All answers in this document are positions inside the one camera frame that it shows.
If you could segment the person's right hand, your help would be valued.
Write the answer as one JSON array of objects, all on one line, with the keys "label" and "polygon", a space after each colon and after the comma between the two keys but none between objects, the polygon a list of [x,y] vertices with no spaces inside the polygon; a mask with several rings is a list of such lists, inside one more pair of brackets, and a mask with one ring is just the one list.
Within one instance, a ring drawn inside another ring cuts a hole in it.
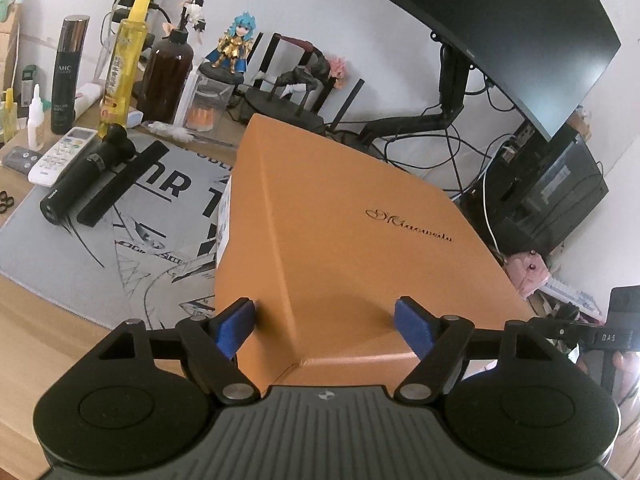
[{"label": "person's right hand", "polygon": [[617,404],[622,404],[638,387],[639,353],[616,351],[612,362],[616,368],[612,397]]}]

